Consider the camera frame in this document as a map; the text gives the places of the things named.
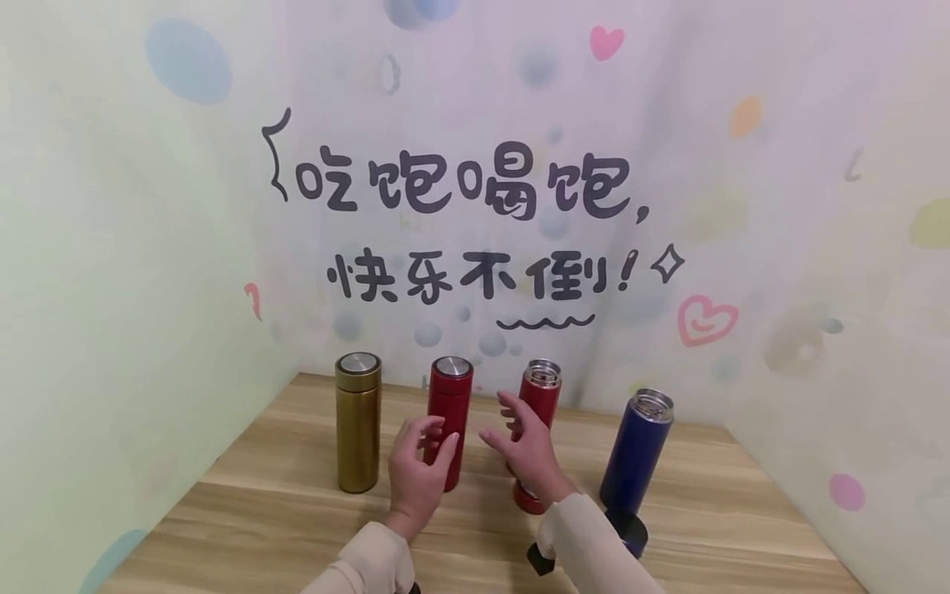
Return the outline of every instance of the thermos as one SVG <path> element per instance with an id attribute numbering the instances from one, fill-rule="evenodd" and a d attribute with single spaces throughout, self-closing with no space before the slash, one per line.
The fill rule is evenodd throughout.
<path id="1" fill-rule="evenodd" d="M 336 361 L 336 480 L 347 493 L 372 489 L 379 480 L 381 364 L 372 353 Z"/>
<path id="2" fill-rule="evenodd" d="M 453 433 L 459 434 L 455 448 L 455 457 L 448 467 L 446 493 L 459 484 L 459 472 L 462 469 L 462 448 L 466 442 L 466 424 L 468 422 L 468 401 L 472 395 L 472 364 L 460 356 L 443 356 L 432 361 L 428 382 L 428 413 L 444 417 L 442 435 L 433 440 L 442 447 Z M 438 455 L 435 448 L 426 449 L 423 460 L 431 465 Z"/>
<path id="3" fill-rule="evenodd" d="M 669 396 L 649 388 L 636 391 L 627 403 L 600 483 L 600 501 L 608 510 L 637 515 L 672 424 Z"/>
<path id="4" fill-rule="evenodd" d="M 518 397 L 526 402 L 531 410 L 541 419 L 548 429 L 554 423 L 554 413 L 558 408 L 558 397 L 561 395 L 561 368 L 547 359 L 532 359 L 522 374 L 522 388 Z M 511 433 L 511 440 L 518 441 L 521 436 Z M 544 506 L 530 490 L 515 482 L 515 503 L 523 511 L 532 515 L 544 513 Z"/>

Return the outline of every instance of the gold thermos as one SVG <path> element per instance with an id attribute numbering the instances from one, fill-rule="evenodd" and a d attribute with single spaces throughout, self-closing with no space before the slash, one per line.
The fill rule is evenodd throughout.
<path id="1" fill-rule="evenodd" d="M 372 353 L 336 361 L 336 480 L 347 493 L 372 489 L 379 480 L 382 374 Z"/>

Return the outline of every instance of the thermos mouth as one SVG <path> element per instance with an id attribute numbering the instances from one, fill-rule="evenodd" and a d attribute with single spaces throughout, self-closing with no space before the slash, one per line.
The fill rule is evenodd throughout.
<path id="1" fill-rule="evenodd" d="M 667 425 L 673 422 L 673 400 L 658 390 L 640 388 L 628 406 L 637 416 L 651 423 Z"/>
<path id="2" fill-rule="evenodd" d="M 532 359 L 524 370 L 524 377 L 535 386 L 553 388 L 561 384 L 561 368 L 548 359 Z"/>

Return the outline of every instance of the pink dot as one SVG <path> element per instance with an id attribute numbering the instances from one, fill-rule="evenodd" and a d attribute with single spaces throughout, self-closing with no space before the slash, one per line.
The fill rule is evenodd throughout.
<path id="1" fill-rule="evenodd" d="M 828 480 L 831 501 L 841 509 L 858 511 L 865 506 L 865 488 L 850 474 L 836 472 Z"/>

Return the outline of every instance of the red thermos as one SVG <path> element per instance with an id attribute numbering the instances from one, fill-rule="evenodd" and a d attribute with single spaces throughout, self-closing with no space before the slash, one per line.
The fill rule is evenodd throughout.
<path id="1" fill-rule="evenodd" d="M 533 359 L 528 362 L 522 375 L 522 389 L 518 397 L 528 403 L 531 410 L 547 425 L 554 423 L 554 413 L 558 408 L 561 395 L 561 368 L 547 359 Z M 520 435 L 512 432 L 512 441 L 518 441 Z M 515 503 L 532 515 L 544 513 L 544 506 L 534 493 L 526 489 L 521 481 L 515 482 Z"/>
<path id="2" fill-rule="evenodd" d="M 472 364 L 460 356 L 443 356 L 432 361 L 428 382 L 428 413 L 444 417 L 442 435 L 437 440 L 442 446 L 443 440 L 453 433 L 459 434 L 459 443 L 455 449 L 452 465 L 448 467 L 446 493 L 459 484 L 459 471 L 462 468 L 462 448 L 466 442 L 466 423 L 468 422 L 468 400 L 472 395 Z M 423 460 L 431 465 L 438 451 L 426 449 Z"/>

